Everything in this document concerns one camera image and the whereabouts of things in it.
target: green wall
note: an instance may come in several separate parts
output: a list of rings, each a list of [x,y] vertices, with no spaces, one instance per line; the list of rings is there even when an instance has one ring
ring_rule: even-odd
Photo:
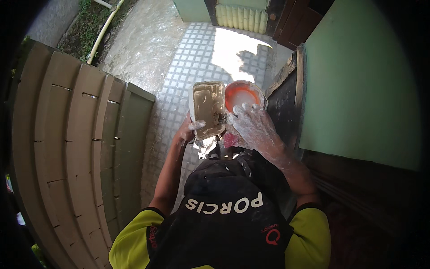
[[[306,41],[300,148],[417,170],[421,124],[408,60],[369,0],[335,0]]]
[[[174,0],[183,22],[211,22],[203,0]]]
[[[227,6],[247,6],[255,9],[266,10],[268,0],[218,0],[218,4]]]

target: white pipe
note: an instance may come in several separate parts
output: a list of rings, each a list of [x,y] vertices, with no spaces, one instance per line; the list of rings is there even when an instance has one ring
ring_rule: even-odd
[[[91,64],[92,60],[94,59],[94,55],[95,52],[97,51],[98,46],[100,45],[101,39],[103,38],[106,30],[109,27],[109,24],[111,24],[112,19],[114,18],[115,14],[118,12],[118,10],[120,9],[121,5],[123,4],[124,0],[121,0],[118,5],[115,7],[115,10],[111,13],[111,15],[109,16],[109,18],[107,19],[107,21],[104,23],[103,28],[100,31],[100,34],[98,35],[95,43],[94,43],[94,47],[92,47],[91,53],[89,55],[88,61],[86,61],[87,64]]]
[[[93,0],[93,1],[94,1],[94,2],[96,2],[96,3],[101,4],[102,6],[107,7],[108,9],[111,9],[111,8],[112,8],[112,5],[110,5],[110,4],[108,4],[108,3],[106,3],[105,1],[102,1],[102,0]]]

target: plaster-covered hand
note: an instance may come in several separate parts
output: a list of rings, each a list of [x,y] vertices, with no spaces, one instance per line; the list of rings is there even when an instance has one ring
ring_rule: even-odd
[[[181,138],[185,143],[190,142],[194,138],[194,130],[201,129],[206,126],[205,121],[191,121],[190,111],[185,116],[184,122],[179,127],[176,135]]]
[[[263,157],[275,157],[274,154],[283,150],[283,142],[276,133],[275,126],[269,114],[257,104],[250,106],[234,106],[230,113],[230,122],[243,139]]]

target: brown wooden door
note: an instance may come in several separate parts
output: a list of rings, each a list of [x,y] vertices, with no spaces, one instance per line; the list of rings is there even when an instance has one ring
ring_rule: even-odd
[[[287,0],[273,35],[278,44],[295,50],[304,43],[334,0]]]

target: person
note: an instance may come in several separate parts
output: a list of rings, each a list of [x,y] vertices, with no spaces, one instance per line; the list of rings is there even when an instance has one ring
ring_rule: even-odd
[[[173,138],[149,207],[119,233],[109,253],[125,268],[327,268],[331,242],[326,215],[309,170],[293,157],[260,106],[235,106],[230,121],[243,139],[283,174],[297,197],[294,217],[280,213],[276,190],[251,156],[211,158],[193,171],[175,204],[189,114]]]

